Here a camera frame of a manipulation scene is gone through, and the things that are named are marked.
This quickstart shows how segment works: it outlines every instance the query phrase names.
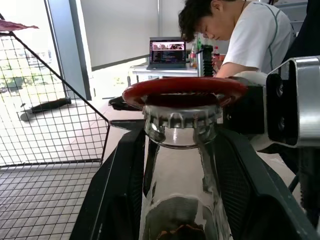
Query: laptop screen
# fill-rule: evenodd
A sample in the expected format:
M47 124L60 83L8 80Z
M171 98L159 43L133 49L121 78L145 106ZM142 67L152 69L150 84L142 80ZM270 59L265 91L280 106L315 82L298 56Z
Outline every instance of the laptop screen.
M185 64L186 42L183 40L157 39L150 41L151 64Z

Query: red rubber ring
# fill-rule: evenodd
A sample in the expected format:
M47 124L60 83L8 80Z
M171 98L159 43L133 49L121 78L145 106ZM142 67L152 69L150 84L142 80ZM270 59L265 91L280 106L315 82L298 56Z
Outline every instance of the red rubber ring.
M123 92L122 97L129 105L142 109L145 96L179 93L222 94L224 97L219 99L219 104L225 107L237 101L247 90L246 85L229 78L168 77L133 84Z

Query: metal grid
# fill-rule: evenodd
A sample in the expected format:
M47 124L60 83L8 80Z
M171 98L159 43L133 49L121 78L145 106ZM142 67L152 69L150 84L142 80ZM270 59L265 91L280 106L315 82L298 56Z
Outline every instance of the metal grid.
M27 47L0 37L0 166L102 160L108 120ZM28 105L66 96L71 104L21 120Z
M0 239L67 240L100 162L0 169Z

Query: white table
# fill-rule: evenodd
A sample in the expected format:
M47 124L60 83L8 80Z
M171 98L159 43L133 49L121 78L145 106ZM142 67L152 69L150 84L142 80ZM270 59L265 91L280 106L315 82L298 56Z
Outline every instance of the white table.
M138 65L132 66L129 69L129 72L132 72L132 75L135 77L136 82L139 82L139 77L156 77L162 79L163 77L197 77L198 71L195 68L190 68L187 66L187 69L153 69L148 70L147 65ZM128 77L128 85L131 85L131 78Z

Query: white t-shirt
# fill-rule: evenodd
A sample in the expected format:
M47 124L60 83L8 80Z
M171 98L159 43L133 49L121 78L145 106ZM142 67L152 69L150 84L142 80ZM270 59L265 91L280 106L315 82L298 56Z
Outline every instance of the white t-shirt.
M267 74L283 62L294 38L290 20L280 9L252 1L235 25L223 63L258 68Z

